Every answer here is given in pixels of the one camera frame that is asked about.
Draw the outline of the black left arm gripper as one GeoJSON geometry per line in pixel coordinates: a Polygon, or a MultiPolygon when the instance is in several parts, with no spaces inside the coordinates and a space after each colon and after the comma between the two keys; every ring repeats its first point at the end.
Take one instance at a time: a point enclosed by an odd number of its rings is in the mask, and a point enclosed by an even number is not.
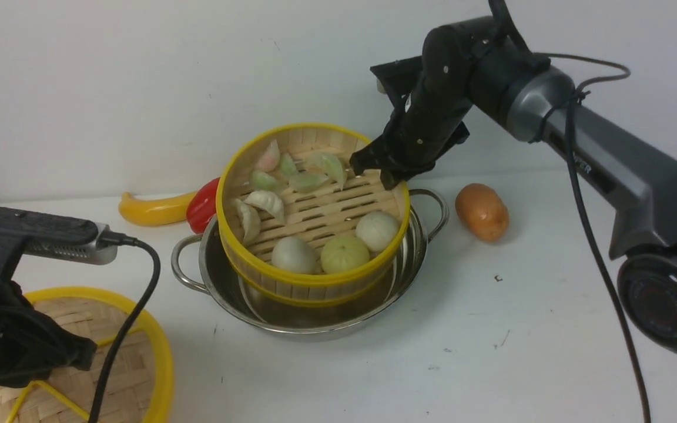
{"type": "Polygon", "coordinates": [[[94,340],[72,334],[34,308],[13,281],[0,280],[0,386],[24,388],[62,368],[90,370],[94,340]]]}

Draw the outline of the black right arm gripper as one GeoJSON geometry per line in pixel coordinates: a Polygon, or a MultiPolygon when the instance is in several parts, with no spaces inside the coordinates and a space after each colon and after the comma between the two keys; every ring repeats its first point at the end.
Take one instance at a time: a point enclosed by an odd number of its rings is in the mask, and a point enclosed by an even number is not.
{"type": "Polygon", "coordinates": [[[467,81],[472,73],[472,46],[477,23],[451,23],[431,30],[421,56],[373,65],[393,104],[381,136],[350,155],[355,176],[381,170],[384,190],[405,184],[458,142],[454,136],[472,104],[467,81]]]}

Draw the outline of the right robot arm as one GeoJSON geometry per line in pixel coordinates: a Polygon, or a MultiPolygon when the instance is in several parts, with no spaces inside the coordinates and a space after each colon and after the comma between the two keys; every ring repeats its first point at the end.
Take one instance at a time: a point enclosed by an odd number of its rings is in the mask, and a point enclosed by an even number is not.
{"type": "Polygon", "coordinates": [[[609,246],[625,257],[619,302],[643,334],[677,354],[677,160],[581,104],[591,78],[574,84],[553,54],[527,48],[503,1],[491,15],[446,24],[421,56],[371,71],[394,110],[381,136],[350,156],[355,174],[379,170],[386,189],[435,166],[468,137],[476,107],[521,142],[542,142],[615,209],[609,246]]]}

